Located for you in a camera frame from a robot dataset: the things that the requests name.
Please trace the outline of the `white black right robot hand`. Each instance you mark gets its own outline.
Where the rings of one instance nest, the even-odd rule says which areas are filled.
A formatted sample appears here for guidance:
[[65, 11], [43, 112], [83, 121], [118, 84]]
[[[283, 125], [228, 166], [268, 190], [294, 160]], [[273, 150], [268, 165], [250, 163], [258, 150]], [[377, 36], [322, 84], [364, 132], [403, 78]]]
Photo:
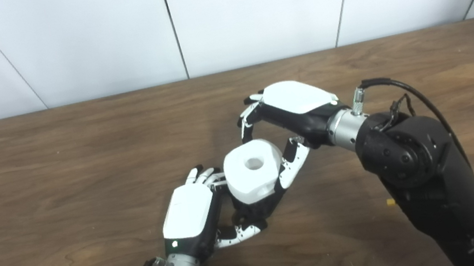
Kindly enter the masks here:
[[311, 149], [340, 146], [354, 152], [357, 134], [338, 136], [337, 123], [349, 106], [334, 93], [298, 81], [271, 84], [245, 98], [247, 106], [238, 119], [241, 141], [252, 141], [256, 123], [261, 121], [294, 133], [288, 139], [275, 184], [276, 191], [288, 189], [304, 165]]

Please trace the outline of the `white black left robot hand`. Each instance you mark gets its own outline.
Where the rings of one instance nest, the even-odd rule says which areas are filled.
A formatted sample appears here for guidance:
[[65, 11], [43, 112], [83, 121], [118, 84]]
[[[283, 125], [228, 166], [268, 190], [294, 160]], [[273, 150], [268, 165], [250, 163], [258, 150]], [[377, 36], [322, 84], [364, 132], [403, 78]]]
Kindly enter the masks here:
[[174, 189], [163, 223], [166, 256], [185, 255], [204, 263], [216, 250], [250, 239], [268, 227], [266, 220], [219, 224], [228, 194], [220, 168], [196, 165]]

